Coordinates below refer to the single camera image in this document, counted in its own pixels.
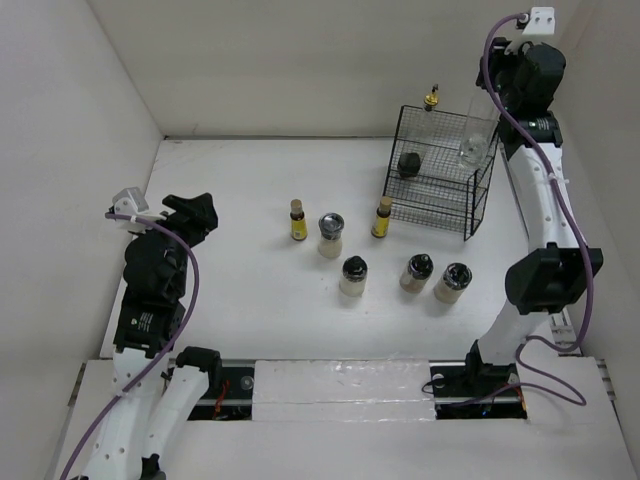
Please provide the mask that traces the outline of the small yellow bottle cork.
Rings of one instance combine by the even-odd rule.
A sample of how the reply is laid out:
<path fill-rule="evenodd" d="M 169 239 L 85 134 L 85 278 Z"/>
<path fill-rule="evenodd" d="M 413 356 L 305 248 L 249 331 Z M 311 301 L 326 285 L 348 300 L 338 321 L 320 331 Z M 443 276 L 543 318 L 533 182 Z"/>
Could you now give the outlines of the small yellow bottle cork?
<path fill-rule="evenodd" d="M 290 202 L 291 237 L 295 241 L 304 241 L 308 236 L 306 217 L 302 201 L 293 199 Z"/>
<path fill-rule="evenodd" d="M 393 200 L 391 197 L 383 196 L 376 210 L 376 215 L 371 227 L 371 234 L 375 238 L 384 238 L 387 235 Z"/>

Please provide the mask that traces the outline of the brown spice shaker black top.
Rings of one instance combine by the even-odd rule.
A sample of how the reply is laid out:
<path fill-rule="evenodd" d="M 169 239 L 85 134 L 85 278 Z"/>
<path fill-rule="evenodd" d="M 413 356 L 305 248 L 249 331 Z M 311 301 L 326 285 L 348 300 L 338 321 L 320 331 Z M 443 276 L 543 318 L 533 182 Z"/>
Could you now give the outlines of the brown spice shaker black top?
<path fill-rule="evenodd" d="M 400 286 L 408 293 L 418 294 L 424 289 L 433 270 L 433 261 L 428 254 L 413 255 L 400 277 Z"/>

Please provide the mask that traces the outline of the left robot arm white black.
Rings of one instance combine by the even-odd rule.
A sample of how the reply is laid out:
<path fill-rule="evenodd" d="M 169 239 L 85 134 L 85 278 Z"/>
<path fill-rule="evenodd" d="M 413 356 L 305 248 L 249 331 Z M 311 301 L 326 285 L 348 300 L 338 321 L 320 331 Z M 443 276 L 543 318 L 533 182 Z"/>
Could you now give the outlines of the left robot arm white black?
<path fill-rule="evenodd" d="M 162 203 L 165 211 L 154 213 L 139 188 L 126 188 L 105 214 L 134 236 L 113 339 L 113 393 L 74 448 L 64 479 L 84 448 L 91 455 L 81 479 L 165 478 L 168 448 L 198 401 L 222 387 L 219 352 L 187 347 L 169 357 L 195 309 L 181 300 L 199 294 L 193 249 L 218 226 L 213 197 L 168 195 Z"/>

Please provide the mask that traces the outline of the metal rail right edge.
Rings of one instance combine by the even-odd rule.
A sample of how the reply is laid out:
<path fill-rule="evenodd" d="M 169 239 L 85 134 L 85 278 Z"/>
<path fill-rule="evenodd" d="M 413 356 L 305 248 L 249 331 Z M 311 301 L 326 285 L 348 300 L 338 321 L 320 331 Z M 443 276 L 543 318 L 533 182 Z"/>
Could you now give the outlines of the metal rail right edge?
<path fill-rule="evenodd" d="M 508 358 L 530 336 L 542 338 L 538 328 L 551 329 L 547 341 L 568 349 L 576 334 L 566 307 L 580 298 L 574 285 L 583 270 L 578 238 L 571 228 L 573 212 L 562 165 L 562 149 L 541 146 L 546 166 L 525 143 L 503 145 L 501 153 L 527 237 L 527 252 L 507 270 L 507 301 L 494 327 L 494 352 Z"/>

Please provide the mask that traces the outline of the small yellow bottle cork right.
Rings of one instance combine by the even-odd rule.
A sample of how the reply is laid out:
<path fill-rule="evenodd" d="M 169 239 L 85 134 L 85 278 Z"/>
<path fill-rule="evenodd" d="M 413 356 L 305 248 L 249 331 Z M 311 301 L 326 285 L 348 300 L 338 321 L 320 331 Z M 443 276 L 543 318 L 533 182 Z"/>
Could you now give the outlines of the small yellow bottle cork right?
<path fill-rule="evenodd" d="M 384 238 L 387 235 L 393 200 L 391 197 L 383 196 L 376 210 L 376 215 L 371 227 L 371 234 L 375 238 Z"/>

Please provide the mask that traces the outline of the tan spice grinder silver top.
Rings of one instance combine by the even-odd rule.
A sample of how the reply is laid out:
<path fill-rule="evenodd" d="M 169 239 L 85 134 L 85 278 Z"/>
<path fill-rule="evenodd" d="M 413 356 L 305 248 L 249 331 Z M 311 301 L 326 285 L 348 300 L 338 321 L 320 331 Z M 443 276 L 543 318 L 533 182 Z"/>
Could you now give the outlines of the tan spice grinder silver top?
<path fill-rule="evenodd" d="M 436 299 L 446 304 L 456 303 L 470 285 L 472 278 L 472 271 L 466 264 L 449 264 L 434 287 Z"/>

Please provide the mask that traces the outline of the black top salt shaker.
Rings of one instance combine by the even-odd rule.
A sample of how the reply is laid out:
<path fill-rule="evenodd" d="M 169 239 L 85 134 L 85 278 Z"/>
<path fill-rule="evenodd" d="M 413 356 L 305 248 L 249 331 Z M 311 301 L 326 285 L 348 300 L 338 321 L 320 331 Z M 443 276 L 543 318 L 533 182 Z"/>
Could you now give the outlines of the black top salt shaker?
<path fill-rule="evenodd" d="M 368 265 L 360 256 L 347 258 L 342 266 L 342 276 L 339 280 L 341 292 L 349 297 L 363 295 L 368 276 Z"/>

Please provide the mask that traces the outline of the dark sauce bottle gold spout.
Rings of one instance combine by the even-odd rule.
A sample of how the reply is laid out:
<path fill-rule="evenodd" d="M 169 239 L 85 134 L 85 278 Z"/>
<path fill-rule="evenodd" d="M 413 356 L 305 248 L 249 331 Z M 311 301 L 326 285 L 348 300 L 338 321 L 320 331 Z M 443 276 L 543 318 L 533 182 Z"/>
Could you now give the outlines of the dark sauce bottle gold spout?
<path fill-rule="evenodd" d="M 425 95 L 421 107 L 405 105 L 401 109 L 398 137 L 405 149 L 399 156 L 397 170 L 402 179 L 415 178 L 421 169 L 422 148 L 432 139 L 435 128 L 433 112 L 439 103 L 439 85 Z"/>

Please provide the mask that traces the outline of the small yellow bottle cork left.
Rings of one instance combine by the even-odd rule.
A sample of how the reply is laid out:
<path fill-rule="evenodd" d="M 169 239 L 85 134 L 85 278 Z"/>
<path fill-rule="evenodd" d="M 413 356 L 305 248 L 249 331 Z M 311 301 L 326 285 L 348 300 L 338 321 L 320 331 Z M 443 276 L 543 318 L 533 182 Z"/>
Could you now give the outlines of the small yellow bottle cork left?
<path fill-rule="evenodd" d="M 302 201 L 293 199 L 290 202 L 291 237 L 295 241 L 304 241 L 308 236 L 306 217 Z"/>

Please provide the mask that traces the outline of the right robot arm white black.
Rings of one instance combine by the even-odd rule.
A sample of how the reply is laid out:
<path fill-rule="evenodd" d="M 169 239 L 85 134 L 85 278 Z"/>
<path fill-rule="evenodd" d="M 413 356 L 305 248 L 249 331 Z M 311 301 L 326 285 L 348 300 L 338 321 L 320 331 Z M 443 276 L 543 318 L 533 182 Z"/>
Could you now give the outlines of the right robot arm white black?
<path fill-rule="evenodd" d="M 564 55 L 546 44 L 516 46 L 490 40 L 477 86 L 500 112 L 502 144 L 514 196 L 528 237 L 528 253 L 505 276 L 507 300 L 490 329 L 465 358 L 460 384 L 476 402 L 508 389 L 524 346 L 552 315 L 580 298 L 593 299 L 604 263 L 588 247 L 573 217 L 562 168 L 563 137 L 549 107 L 566 68 Z"/>

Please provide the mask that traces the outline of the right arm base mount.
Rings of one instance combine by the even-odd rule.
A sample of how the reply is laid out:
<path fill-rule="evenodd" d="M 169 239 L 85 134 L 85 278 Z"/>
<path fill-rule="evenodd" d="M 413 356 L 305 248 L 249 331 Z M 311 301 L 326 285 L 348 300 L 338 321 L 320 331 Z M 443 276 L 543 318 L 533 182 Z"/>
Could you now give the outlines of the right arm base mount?
<path fill-rule="evenodd" d="M 430 379 L 422 392 L 432 396 L 437 420 L 494 420 L 527 418 L 518 388 L 516 367 L 481 367 L 473 371 L 464 361 L 429 363 Z"/>

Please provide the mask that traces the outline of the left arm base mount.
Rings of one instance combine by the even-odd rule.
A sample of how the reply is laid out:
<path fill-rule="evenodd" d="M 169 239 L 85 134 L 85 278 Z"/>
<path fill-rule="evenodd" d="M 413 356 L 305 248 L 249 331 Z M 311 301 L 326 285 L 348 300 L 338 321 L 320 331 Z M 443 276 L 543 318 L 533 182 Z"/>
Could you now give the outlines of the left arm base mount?
<path fill-rule="evenodd" d="M 252 418 L 255 366 L 229 364 L 218 388 L 211 387 L 190 413 L 189 421 L 246 421 Z"/>

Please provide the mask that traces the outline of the clear oil bottle gold spout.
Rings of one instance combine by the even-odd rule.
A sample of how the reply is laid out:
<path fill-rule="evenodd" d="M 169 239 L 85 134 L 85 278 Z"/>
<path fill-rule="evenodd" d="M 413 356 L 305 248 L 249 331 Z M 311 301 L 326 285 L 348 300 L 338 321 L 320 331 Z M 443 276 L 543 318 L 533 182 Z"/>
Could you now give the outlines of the clear oil bottle gold spout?
<path fill-rule="evenodd" d="M 489 151 L 498 123 L 499 112 L 490 95 L 478 89 L 467 111 L 459 145 L 459 159 L 469 169 L 479 169 Z"/>

